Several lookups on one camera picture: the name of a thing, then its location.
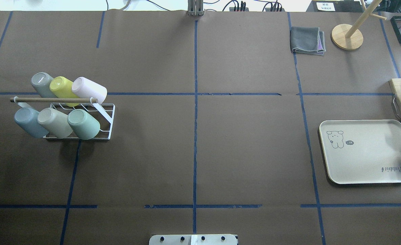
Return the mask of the beige rabbit tray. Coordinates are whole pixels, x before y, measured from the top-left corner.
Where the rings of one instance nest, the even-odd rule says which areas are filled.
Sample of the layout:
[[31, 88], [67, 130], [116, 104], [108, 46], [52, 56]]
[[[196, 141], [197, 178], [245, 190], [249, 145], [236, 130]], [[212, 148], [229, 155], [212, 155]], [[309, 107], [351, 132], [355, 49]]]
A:
[[334, 183], [401, 183], [399, 121], [327, 120], [319, 125], [319, 134]]

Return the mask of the green cup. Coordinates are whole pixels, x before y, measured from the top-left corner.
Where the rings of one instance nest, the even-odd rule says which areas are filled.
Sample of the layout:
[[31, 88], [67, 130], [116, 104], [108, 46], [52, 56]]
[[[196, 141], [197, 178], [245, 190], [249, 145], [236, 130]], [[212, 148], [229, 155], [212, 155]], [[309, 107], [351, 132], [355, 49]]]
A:
[[87, 111], [77, 109], [68, 114], [68, 124], [78, 138], [89, 140], [100, 132], [100, 123]]

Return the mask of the pink cup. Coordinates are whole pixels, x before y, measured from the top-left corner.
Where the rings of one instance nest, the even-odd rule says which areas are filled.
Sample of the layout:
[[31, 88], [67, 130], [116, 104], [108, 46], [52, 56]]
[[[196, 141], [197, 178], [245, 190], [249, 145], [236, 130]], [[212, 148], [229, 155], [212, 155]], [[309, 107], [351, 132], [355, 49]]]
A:
[[79, 98], [90, 99], [92, 97], [97, 99], [99, 104], [102, 104], [107, 97], [107, 88], [85, 77], [75, 79], [71, 90]]

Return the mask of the beige cup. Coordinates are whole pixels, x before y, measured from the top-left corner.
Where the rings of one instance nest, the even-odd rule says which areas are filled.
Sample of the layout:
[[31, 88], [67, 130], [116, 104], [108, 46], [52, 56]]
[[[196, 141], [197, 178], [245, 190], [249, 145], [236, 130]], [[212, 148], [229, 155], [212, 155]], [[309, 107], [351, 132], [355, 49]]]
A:
[[66, 138], [73, 132], [68, 124], [68, 115], [53, 108], [45, 108], [40, 111], [37, 121], [57, 138]]

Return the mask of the yellow cup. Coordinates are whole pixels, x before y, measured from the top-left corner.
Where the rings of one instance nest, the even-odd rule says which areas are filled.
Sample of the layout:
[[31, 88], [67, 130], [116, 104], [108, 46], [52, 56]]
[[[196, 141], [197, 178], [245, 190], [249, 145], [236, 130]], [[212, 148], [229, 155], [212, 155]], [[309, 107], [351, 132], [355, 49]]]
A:
[[69, 79], [58, 76], [55, 77], [49, 85], [51, 92], [61, 99], [79, 99], [76, 94], [72, 92], [73, 82]]

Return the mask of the grey cup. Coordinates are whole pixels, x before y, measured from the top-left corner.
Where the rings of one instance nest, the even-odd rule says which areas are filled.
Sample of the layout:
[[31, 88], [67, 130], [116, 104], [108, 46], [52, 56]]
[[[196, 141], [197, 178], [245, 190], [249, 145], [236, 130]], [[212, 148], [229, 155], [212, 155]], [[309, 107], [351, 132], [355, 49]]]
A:
[[31, 85], [42, 98], [57, 98], [49, 87], [52, 80], [48, 73], [39, 72], [32, 76]]

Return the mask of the blue cup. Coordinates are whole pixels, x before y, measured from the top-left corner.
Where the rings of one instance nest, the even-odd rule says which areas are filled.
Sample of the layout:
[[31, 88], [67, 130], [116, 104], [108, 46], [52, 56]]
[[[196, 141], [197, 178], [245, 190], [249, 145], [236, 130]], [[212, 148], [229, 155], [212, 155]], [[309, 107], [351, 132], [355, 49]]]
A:
[[38, 116], [39, 112], [33, 108], [21, 108], [15, 113], [14, 121], [32, 137], [42, 138], [49, 132], [38, 123]]

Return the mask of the wooden mug tree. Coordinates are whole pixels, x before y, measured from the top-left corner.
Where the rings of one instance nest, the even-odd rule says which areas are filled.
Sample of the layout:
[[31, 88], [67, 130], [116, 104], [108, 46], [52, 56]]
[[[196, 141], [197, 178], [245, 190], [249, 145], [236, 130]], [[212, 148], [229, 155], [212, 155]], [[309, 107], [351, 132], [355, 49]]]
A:
[[367, 20], [369, 16], [379, 18], [381, 20], [387, 20], [386, 17], [373, 14], [373, 11], [381, 3], [381, 0], [373, 0], [372, 3], [366, 7], [364, 1], [362, 0], [362, 7], [365, 11], [360, 15], [360, 17], [355, 21], [353, 25], [349, 24], [339, 24], [335, 26], [331, 32], [331, 40], [333, 43], [346, 51], [354, 51], [362, 46], [363, 35], [359, 31], [359, 27], [362, 23]]

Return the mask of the folded grey cloth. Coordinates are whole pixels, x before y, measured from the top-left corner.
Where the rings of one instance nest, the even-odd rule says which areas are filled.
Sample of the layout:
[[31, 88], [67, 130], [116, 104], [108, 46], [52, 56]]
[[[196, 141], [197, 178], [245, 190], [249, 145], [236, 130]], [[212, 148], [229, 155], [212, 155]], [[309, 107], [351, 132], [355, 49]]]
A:
[[295, 53], [323, 56], [326, 52], [325, 35], [319, 27], [292, 26], [289, 40]]

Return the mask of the black box with label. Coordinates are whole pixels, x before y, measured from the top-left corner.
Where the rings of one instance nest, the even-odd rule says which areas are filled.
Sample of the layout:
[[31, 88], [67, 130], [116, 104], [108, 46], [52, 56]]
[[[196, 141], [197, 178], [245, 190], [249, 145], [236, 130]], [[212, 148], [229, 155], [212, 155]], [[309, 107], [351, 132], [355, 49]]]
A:
[[343, 0], [312, 0], [306, 12], [353, 12], [362, 13], [362, 3]]

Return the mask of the aluminium frame post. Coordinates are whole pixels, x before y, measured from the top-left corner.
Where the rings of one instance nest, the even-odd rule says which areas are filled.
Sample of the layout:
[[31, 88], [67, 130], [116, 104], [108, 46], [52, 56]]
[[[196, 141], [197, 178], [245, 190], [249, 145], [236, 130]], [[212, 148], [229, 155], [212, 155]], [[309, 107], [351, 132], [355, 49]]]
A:
[[188, 15], [189, 16], [203, 16], [204, 15], [204, 1], [203, 0], [188, 0]]

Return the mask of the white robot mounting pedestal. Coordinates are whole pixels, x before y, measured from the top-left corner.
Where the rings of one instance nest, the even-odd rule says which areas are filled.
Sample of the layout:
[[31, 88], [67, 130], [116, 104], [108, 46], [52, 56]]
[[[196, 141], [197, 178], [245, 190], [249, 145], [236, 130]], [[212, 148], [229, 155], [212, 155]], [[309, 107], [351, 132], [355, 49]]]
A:
[[149, 245], [237, 245], [234, 234], [157, 234], [149, 239]]

